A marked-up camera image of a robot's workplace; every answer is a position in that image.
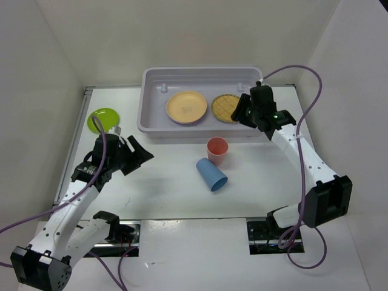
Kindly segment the blue plastic cup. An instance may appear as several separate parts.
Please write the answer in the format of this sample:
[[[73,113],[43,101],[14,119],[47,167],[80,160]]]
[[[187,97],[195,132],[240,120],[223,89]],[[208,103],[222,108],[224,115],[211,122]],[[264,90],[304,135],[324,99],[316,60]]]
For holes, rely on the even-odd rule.
[[[207,158],[200,159],[196,168],[211,192],[220,190],[228,181],[228,177]]]

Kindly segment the purple plastic plate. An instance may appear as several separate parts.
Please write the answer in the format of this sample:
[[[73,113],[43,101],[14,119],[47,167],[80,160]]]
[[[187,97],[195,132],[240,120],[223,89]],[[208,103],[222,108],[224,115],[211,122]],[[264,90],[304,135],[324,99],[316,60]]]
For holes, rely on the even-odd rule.
[[[179,121],[179,120],[177,120],[177,119],[170,118],[170,120],[171,120],[172,122],[174,122],[175,124],[179,124],[179,125],[181,125],[181,126],[189,126],[189,125],[198,124],[198,123],[201,123],[203,119],[204,119],[204,117],[201,117],[201,118],[196,119],[196,120],[194,120],[194,121],[184,122],[184,121]]]

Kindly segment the cream yellow plastic plate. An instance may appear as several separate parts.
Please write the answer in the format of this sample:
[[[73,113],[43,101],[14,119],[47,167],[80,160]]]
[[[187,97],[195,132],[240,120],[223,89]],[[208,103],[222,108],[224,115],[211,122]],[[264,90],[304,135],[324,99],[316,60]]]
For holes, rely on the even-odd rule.
[[[169,118],[190,122],[205,115],[207,101],[198,92],[178,92],[167,101],[166,111]]]

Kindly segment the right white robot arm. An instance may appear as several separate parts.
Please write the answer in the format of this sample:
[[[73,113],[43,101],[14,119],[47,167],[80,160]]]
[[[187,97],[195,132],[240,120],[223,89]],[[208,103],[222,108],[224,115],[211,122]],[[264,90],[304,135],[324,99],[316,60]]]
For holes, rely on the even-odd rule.
[[[266,232],[280,238],[298,222],[313,228],[347,214],[352,192],[348,176],[339,176],[316,153],[287,110],[279,111],[273,91],[258,85],[243,93],[231,119],[263,132],[286,155],[294,168],[304,174],[304,199],[267,214]]]

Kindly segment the woven bamboo plate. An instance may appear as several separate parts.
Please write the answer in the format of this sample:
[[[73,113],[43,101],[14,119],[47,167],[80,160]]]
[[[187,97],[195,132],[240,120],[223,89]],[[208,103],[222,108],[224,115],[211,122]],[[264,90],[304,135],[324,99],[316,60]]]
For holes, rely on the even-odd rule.
[[[235,124],[236,121],[231,119],[231,115],[235,111],[238,102],[239,97],[236,95],[219,95],[212,101],[211,111],[217,120],[224,123]]]

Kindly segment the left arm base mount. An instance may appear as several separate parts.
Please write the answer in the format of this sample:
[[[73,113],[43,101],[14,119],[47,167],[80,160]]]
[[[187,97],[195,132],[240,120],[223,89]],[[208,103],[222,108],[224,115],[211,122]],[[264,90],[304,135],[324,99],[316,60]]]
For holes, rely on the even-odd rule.
[[[120,258],[139,256],[139,240],[141,234],[141,222],[122,220],[120,221],[121,230],[112,240],[102,240],[95,244],[91,252],[101,258]]]

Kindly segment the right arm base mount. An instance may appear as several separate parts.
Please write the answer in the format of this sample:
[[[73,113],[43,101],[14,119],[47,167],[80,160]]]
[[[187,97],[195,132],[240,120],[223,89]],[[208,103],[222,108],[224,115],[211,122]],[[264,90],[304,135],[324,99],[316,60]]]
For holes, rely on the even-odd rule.
[[[247,235],[250,255],[269,255],[287,253],[278,247],[278,241],[284,231],[270,230],[265,217],[247,218]]]

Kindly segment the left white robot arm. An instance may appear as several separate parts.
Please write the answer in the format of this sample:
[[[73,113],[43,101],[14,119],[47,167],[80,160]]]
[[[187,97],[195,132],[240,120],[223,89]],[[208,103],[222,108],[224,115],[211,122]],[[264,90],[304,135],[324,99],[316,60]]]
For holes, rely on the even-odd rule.
[[[18,281],[38,290],[63,290],[74,266],[95,244],[130,240],[133,227],[102,210],[81,230],[76,227],[113,173],[128,175],[153,157],[133,136],[99,135],[93,150],[75,167],[57,210],[26,247],[16,247],[10,255]]]

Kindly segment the salmon pink plastic cup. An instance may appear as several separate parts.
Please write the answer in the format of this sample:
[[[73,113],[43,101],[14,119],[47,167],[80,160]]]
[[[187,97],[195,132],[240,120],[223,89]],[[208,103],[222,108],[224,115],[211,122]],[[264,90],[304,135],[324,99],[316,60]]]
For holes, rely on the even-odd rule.
[[[227,141],[222,137],[213,137],[207,142],[207,157],[210,162],[220,166],[229,149]]]

